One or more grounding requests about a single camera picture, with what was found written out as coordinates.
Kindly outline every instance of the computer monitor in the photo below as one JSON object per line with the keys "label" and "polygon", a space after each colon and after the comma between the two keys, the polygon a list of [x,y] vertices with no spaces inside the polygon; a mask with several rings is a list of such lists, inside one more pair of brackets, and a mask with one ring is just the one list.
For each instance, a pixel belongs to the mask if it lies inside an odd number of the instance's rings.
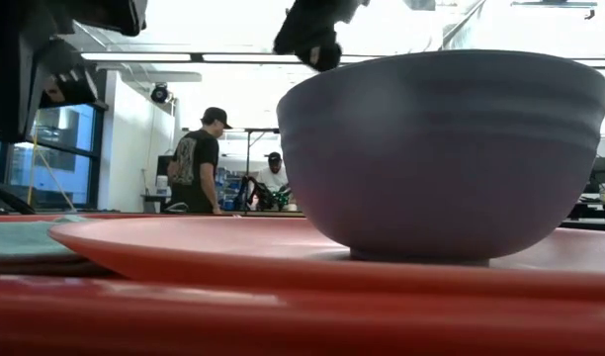
{"label": "computer monitor", "polygon": [[166,168],[173,159],[172,155],[161,155],[157,156],[157,173],[156,176],[166,175]]}
{"label": "computer monitor", "polygon": [[599,193],[599,185],[605,184],[605,157],[597,157],[592,166],[584,193]]}

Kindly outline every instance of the white shirt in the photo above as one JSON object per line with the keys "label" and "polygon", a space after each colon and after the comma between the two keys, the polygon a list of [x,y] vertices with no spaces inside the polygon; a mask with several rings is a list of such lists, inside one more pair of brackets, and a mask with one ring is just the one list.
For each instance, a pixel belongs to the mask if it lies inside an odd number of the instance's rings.
{"label": "white shirt", "polygon": [[282,165],[278,173],[272,173],[270,167],[265,167],[259,171],[256,181],[265,184],[271,192],[278,192],[281,187],[288,183],[285,166]]}

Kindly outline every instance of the wall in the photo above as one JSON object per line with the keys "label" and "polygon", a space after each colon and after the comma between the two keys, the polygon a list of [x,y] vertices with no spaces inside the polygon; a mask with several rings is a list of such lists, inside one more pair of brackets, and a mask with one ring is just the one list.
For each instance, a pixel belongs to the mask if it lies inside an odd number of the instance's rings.
{"label": "wall", "polygon": [[107,75],[99,209],[142,212],[153,190],[157,156],[173,146],[175,119],[130,88],[117,71]]}

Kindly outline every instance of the plate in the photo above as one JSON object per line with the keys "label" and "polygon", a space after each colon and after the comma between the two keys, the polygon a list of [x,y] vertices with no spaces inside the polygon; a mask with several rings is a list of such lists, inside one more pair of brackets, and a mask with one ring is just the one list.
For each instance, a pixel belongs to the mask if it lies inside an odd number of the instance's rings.
{"label": "plate", "polygon": [[605,303],[0,276],[0,355],[196,352],[605,355]]}
{"label": "plate", "polygon": [[605,300],[605,232],[555,230],[490,268],[352,261],[306,219],[78,222],[50,236],[124,276],[240,288]]}

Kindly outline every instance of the fluorescent light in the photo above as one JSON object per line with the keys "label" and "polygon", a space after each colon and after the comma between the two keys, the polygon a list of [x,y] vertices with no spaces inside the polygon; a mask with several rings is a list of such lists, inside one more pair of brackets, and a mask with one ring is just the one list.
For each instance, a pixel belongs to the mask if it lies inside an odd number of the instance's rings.
{"label": "fluorescent light", "polygon": [[[379,58],[378,56],[343,55],[340,63],[350,64],[364,60]],[[276,54],[204,54],[204,61],[222,62],[277,62],[277,63],[300,63],[295,55]]]}
{"label": "fluorescent light", "polygon": [[[222,153],[220,155],[224,158],[243,158],[247,159],[247,153]],[[250,153],[250,159],[264,159],[267,158],[268,154],[260,154],[260,153]]]}
{"label": "fluorescent light", "polygon": [[564,1],[564,2],[556,2],[556,1],[545,1],[545,0],[536,0],[536,1],[513,1],[511,2],[511,6],[519,6],[519,7],[535,7],[535,8],[575,8],[575,9],[590,9],[597,6],[596,1]]}
{"label": "fluorescent light", "polygon": [[605,59],[576,59],[575,61],[597,69],[605,67]]}
{"label": "fluorescent light", "polygon": [[123,53],[123,52],[95,52],[81,53],[87,60],[97,61],[191,61],[187,53]]}

